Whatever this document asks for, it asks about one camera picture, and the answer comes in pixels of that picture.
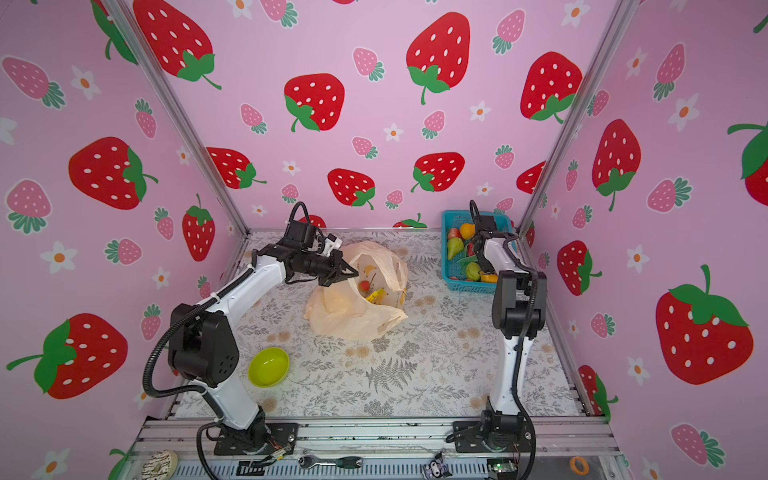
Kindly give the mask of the yellow fake banana bunch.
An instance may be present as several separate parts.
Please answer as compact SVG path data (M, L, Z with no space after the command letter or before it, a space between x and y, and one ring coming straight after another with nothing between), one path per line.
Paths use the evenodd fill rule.
M381 305L383 300L388 296L385 289L381 288L371 293L366 300L374 305Z

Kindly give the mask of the translucent beige plastic bag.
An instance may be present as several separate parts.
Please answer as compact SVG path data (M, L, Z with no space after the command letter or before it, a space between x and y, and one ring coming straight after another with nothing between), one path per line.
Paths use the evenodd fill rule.
M359 272L359 276L330 287L317 287L309 297L304 317L317 335L344 340L380 338L407 319L404 303L409 271L407 264L384 246L364 241L342 248L343 258ZM368 292L358 285L370 282ZM388 296L381 305L366 298L378 289Z

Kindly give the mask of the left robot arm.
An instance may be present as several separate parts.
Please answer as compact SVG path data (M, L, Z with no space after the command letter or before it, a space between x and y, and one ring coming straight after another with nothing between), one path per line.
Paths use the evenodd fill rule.
M321 287L358 276L343 258L342 240L310 223L291 220L282 238L256 249L251 264L226 286L195 304L179 305L169 329L147 360L142 388L153 398L185 392L202 396L221 431L218 442L232 440L247 453L269 442L262 407L236 375L239 348L233 329L270 290L289 284L295 274Z

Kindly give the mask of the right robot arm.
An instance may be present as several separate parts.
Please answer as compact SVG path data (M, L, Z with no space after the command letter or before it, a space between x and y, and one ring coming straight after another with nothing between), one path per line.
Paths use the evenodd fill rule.
M521 392L530 350L545 325L546 275L520 258L516 233L499 230L492 216L477 210L471 218L475 226L471 244L479 264L497 275L491 320L502 335L497 382L477 436L489 450L503 451L534 437Z

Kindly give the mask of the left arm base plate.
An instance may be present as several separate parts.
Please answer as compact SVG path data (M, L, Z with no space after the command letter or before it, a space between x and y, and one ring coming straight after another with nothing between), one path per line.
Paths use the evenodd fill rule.
M214 447L216 456L292 454L298 437L298 423L258 424L247 430L223 426Z

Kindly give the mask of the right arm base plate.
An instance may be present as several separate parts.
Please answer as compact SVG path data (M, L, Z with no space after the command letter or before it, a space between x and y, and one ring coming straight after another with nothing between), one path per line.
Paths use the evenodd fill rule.
M477 421L455 421L449 436L457 452L475 454L530 453L533 440L527 423L516 431L481 432Z

